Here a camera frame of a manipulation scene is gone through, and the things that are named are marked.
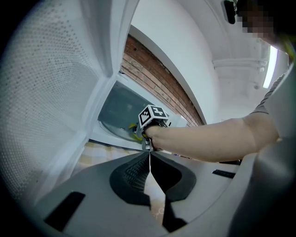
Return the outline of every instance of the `white wall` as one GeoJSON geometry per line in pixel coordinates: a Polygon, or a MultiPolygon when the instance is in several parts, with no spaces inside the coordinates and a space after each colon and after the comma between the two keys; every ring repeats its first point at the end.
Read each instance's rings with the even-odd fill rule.
{"type": "Polygon", "coordinates": [[[198,26],[176,0],[140,0],[132,19],[137,32],[157,47],[150,49],[187,92],[204,122],[216,122],[218,78],[212,54],[198,26]]]}
{"type": "MultiPolygon", "coordinates": [[[[273,82],[288,70],[288,56],[279,51],[277,64],[272,77],[273,82]]],[[[243,70],[233,70],[233,77],[220,79],[220,105],[217,113],[217,121],[224,121],[231,118],[241,118],[251,113],[264,98],[269,89],[263,88],[265,77],[258,73],[247,74],[243,70]],[[259,86],[254,88],[254,81],[259,86]]]]}

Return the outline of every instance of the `white ceiling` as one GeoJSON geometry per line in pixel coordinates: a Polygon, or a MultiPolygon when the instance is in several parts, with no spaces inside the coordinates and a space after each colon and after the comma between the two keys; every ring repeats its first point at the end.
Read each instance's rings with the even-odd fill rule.
{"type": "MultiPolygon", "coordinates": [[[[217,121],[249,114],[263,99],[269,45],[243,32],[240,22],[229,24],[222,0],[177,0],[191,15],[209,44],[220,82],[220,112],[217,121]]],[[[278,54],[272,81],[287,70],[288,57],[278,54]]]]}

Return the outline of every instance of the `black slot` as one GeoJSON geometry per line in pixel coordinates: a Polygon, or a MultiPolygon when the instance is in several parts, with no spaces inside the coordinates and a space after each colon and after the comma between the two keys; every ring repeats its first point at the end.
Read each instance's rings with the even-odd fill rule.
{"type": "Polygon", "coordinates": [[[234,10],[234,3],[231,1],[223,1],[226,15],[227,15],[227,20],[230,24],[235,23],[235,10],[234,10]]]}
{"type": "Polygon", "coordinates": [[[220,164],[228,164],[228,165],[241,165],[242,160],[237,161],[225,161],[225,162],[219,162],[220,164]]]}
{"type": "Polygon", "coordinates": [[[44,220],[46,224],[58,231],[63,231],[66,224],[84,199],[85,194],[70,193],[59,206],[44,220]]]}
{"type": "Polygon", "coordinates": [[[175,217],[171,203],[166,198],[162,225],[166,228],[168,232],[174,232],[177,229],[185,226],[186,224],[187,223],[183,219],[175,217]]]}
{"type": "Polygon", "coordinates": [[[212,174],[220,175],[220,176],[230,178],[230,179],[233,179],[233,177],[235,176],[235,173],[228,172],[228,171],[223,171],[223,170],[219,170],[219,169],[215,169],[212,172],[212,174]]]}

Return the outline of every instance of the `yellow object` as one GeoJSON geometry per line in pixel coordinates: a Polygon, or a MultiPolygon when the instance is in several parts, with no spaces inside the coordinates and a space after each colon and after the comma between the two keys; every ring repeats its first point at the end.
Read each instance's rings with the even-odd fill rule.
{"type": "Polygon", "coordinates": [[[284,46],[287,54],[292,58],[293,62],[296,63],[296,52],[292,44],[296,43],[295,36],[282,36],[284,46]]]}
{"type": "Polygon", "coordinates": [[[132,135],[132,137],[134,137],[138,141],[141,141],[142,140],[142,138],[139,138],[136,134],[131,134],[131,135],[132,135]]]}
{"type": "Polygon", "coordinates": [[[129,129],[132,128],[132,127],[135,127],[135,126],[137,126],[137,124],[131,123],[131,124],[129,125],[129,129]]]}

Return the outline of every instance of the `hand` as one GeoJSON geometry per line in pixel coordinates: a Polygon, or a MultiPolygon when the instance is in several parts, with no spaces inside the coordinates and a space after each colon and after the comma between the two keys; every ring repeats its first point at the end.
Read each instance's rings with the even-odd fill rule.
{"type": "Polygon", "coordinates": [[[158,132],[159,132],[160,129],[161,129],[160,126],[155,126],[155,125],[154,126],[147,126],[144,129],[144,132],[147,135],[147,137],[153,138],[153,137],[155,137],[158,134],[158,132]]]}

